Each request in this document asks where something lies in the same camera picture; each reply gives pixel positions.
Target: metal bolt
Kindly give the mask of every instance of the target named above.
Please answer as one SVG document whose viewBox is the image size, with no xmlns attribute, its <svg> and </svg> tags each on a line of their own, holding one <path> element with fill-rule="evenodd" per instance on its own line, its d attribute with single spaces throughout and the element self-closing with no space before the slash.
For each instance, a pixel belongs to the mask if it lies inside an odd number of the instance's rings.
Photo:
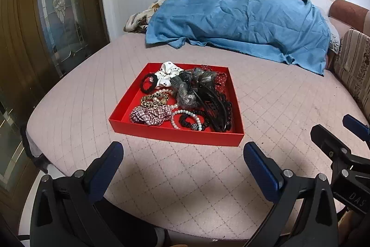
<svg viewBox="0 0 370 247">
<path fill-rule="evenodd" d="M 346 169 L 343 169 L 343 170 L 342 170 L 342 175 L 343 175 L 344 177 L 348 177 L 348 171 L 347 171 Z"/>
<path fill-rule="evenodd" d="M 46 174 L 46 175 L 44 175 L 44 176 L 41 177 L 41 181 L 42 182 L 46 182 L 46 181 L 49 180 L 49 178 L 50 178 L 50 175 Z"/>
<path fill-rule="evenodd" d="M 85 174 L 85 171 L 82 169 L 78 169 L 77 171 L 74 172 L 73 176 L 76 178 L 81 178 Z"/>
<path fill-rule="evenodd" d="M 289 169 L 284 170 L 284 175 L 288 178 L 291 178 L 293 176 L 293 172 Z"/>
<path fill-rule="evenodd" d="M 322 180 L 322 181 L 325 181 L 326 180 L 326 175 L 323 174 L 323 173 L 320 173 L 319 174 L 319 179 Z"/>
</svg>

